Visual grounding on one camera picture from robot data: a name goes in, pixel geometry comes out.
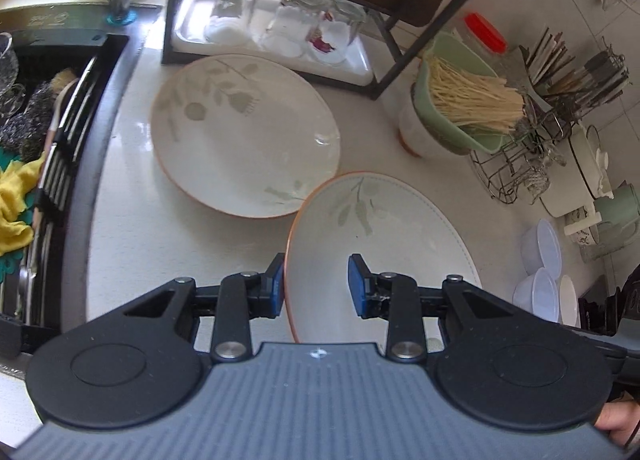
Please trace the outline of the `right hand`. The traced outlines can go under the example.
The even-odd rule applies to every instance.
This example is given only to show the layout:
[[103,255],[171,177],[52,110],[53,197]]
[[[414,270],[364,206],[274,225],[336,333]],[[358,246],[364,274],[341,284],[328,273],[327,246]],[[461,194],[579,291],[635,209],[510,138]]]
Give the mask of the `right hand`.
[[629,447],[639,433],[640,408],[635,400],[607,402],[594,426],[617,445]]

